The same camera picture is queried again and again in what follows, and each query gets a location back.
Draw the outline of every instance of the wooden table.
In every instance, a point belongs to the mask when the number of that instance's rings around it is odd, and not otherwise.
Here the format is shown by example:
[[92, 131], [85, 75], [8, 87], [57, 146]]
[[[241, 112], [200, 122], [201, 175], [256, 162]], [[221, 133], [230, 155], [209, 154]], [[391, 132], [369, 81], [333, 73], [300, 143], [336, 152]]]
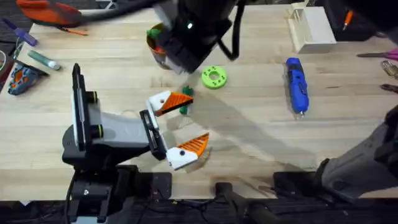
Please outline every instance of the wooden table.
[[[81, 66], [88, 90], [96, 90], [103, 111], [138, 117], [145, 100], [160, 91], [190, 85], [195, 102], [189, 116], [173, 111], [159, 119], [170, 146], [207, 131], [208, 150], [196, 163], [174, 172], [150, 153], [127, 161], [143, 171], [173, 173], [173, 198], [212, 197], [217, 181], [230, 181], [246, 197], [274, 197], [272, 173], [315, 170], [326, 157], [339, 156], [382, 122], [398, 96], [381, 90], [398, 84], [381, 69], [380, 59], [359, 52], [393, 48], [387, 39], [339, 43], [330, 54], [299, 55], [306, 74], [310, 109], [296, 121], [290, 108], [282, 63], [295, 56], [287, 25], [289, 6], [248, 6], [241, 28], [241, 56], [229, 62], [217, 48], [203, 63], [221, 65], [226, 86], [206, 89], [200, 72], [176, 75], [161, 69], [145, 43], [146, 30], [159, 20], [153, 10], [95, 24], [89, 36], [34, 25], [35, 49], [55, 59], [61, 71], [27, 56], [19, 60], [51, 76], [29, 91], [0, 94], [0, 199], [64, 199], [73, 169], [61, 160], [62, 136], [72, 123], [72, 66]], [[231, 32], [224, 38], [230, 45]], [[396, 196], [390, 189], [368, 197]]]

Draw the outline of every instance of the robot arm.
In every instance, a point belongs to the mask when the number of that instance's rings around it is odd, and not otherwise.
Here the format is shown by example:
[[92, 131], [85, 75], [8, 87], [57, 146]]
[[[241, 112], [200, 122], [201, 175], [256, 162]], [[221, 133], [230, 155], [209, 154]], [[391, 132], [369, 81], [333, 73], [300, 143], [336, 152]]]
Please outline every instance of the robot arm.
[[398, 186], [398, 106], [363, 142], [344, 155], [325, 160], [318, 172], [322, 187], [352, 202], [362, 194]]

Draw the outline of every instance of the orange tool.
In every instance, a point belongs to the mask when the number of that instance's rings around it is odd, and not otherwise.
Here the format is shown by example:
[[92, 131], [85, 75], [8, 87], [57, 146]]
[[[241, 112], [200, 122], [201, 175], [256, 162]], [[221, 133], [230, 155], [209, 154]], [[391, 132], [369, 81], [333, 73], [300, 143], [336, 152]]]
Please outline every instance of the orange tool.
[[203, 151], [206, 149], [207, 142], [209, 141], [209, 133], [206, 133], [202, 136], [199, 136], [191, 141], [187, 141], [177, 146], [177, 148], [185, 149], [197, 154], [200, 157], [203, 154]]
[[345, 30], [347, 28], [348, 24], [350, 24], [351, 19], [353, 18], [353, 14], [354, 14], [354, 12], [352, 10], [347, 12], [346, 19], [344, 20], [343, 30]]
[[58, 27], [58, 29], [65, 31], [65, 32], [69, 32], [71, 34], [78, 34], [78, 35], [88, 35], [86, 32], [84, 31], [80, 31], [80, 30], [76, 30], [76, 29], [71, 29], [71, 28], [64, 28], [64, 27]]

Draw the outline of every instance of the pen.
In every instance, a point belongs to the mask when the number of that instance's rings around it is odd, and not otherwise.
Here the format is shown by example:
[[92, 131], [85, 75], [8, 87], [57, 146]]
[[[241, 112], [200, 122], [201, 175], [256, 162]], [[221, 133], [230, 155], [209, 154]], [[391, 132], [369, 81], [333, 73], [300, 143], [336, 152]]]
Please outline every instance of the pen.
[[351, 19], [353, 18], [353, 14], [354, 14], [354, 12], [352, 10], [347, 12], [346, 19], [344, 20], [343, 30], [345, 30], [347, 28], [348, 24], [350, 24]]
[[37, 44], [37, 40], [34, 37], [32, 37], [28, 32], [26, 32], [24, 29], [18, 28], [6, 18], [2, 18], [2, 21], [10, 29], [12, 29], [12, 31], [14, 31], [15, 35], [17, 35], [19, 38], [27, 42], [30, 46], [35, 46]]

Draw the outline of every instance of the blue tool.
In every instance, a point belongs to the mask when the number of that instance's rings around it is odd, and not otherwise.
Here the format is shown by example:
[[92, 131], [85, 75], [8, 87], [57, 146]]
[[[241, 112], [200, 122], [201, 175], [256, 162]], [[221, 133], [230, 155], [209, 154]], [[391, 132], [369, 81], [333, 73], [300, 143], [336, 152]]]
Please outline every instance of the blue tool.
[[310, 100], [308, 99], [303, 67], [298, 58], [288, 58], [286, 66], [293, 110], [304, 117], [304, 112], [308, 110]]

